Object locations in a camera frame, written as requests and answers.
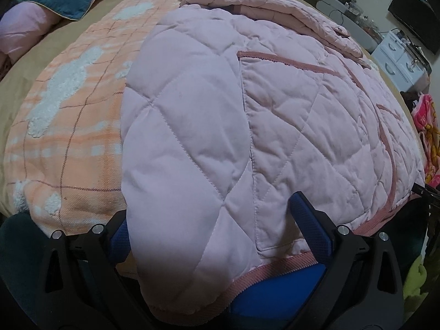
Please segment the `pink quilted jacket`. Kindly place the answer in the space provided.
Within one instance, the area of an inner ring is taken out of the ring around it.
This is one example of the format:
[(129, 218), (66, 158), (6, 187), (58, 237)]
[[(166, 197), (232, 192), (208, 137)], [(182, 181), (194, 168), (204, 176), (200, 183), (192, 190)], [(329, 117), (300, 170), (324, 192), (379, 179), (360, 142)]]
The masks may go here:
[(297, 0), (182, 0), (131, 66), (121, 132), (139, 284), (170, 322), (314, 263), (293, 193), (371, 235), (425, 179), (399, 98), (343, 27)]

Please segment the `blue chair seat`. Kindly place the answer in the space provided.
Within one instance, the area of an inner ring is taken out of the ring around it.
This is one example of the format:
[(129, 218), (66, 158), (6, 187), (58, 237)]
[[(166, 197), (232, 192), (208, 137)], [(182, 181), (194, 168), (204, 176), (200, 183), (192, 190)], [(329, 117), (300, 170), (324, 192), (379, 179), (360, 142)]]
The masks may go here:
[(325, 270), (317, 264), (258, 282), (235, 298), (230, 312), (252, 320), (288, 320), (309, 298)]

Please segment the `pink cartoon towel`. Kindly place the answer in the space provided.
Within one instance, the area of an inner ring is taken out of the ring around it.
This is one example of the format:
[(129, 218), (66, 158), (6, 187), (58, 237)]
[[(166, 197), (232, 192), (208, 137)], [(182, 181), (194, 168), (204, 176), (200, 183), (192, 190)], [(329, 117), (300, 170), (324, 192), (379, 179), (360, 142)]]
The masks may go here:
[(439, 189), (439, 124), (431, 95), (420, 96), (412, 118), (423, 146), (425, 183)]

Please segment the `orange plaid fleece blanket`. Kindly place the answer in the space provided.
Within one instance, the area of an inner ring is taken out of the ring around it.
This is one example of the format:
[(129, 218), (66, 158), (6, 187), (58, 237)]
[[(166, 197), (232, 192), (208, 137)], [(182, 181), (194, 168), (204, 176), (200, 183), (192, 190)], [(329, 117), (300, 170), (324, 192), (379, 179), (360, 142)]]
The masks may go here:
[(7, 138), (6, 190), (47, 235), (87, 232), (125, 209), (120, 109), (152, 28), (180, 0), (122, 0), (46, 66)]

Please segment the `white drawer chest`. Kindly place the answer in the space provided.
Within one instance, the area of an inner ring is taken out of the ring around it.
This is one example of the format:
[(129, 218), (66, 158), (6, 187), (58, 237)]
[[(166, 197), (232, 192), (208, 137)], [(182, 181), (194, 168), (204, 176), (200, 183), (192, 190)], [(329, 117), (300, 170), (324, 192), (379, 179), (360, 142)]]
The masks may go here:
[(372, 57), (399, 92), (428, 93), (428, 70), (408, 44), (394, 32), (390, 31), (384, 36)]

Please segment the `black flat television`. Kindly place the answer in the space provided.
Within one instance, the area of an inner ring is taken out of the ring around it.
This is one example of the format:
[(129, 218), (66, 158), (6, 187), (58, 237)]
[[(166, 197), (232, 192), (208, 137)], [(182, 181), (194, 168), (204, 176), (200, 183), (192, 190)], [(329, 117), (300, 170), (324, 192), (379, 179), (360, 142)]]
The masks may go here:
[(422, 0), (391, 0), (388, 12), (433, 54), (439, 52), (439, 18)]

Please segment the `tan bed sheet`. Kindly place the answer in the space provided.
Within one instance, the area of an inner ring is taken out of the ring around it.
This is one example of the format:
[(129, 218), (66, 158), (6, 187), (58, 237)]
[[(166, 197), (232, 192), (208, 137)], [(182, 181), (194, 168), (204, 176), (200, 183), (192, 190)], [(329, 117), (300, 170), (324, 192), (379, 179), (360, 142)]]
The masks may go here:
[[(14, 210), (9, 199), (4, 171), (4, 155), (10, 128), (14, 122), (20, 107), (37, 77), (70, 44), (94, 22), (110, 12), (122, 0), (101, 0), (80, 22), (68, 23), (54, 27), (42, 38), (31, 50), (29, 50), (19, 62), (7, 73), (1, 81), (1, 214), (11, 216), (18, 213)], [(375, 68), (369, 56), (364, 53), (371, 67)], [(384, 81), (388, 88), (399, 98), (401, 97), (391, 86)]]

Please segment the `grey wall shelf unit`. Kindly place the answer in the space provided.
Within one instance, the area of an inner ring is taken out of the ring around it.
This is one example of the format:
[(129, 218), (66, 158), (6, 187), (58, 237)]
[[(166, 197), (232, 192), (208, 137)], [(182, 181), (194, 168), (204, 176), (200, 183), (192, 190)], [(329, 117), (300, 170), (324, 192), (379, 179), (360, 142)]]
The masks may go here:
[(304, 0), (315, 9), (326, 15), (339, 25), (345, 27), (351, 36), (365, 49), (372, 53), (377, 42), (345, 13), (348, 8), (338, 0)]

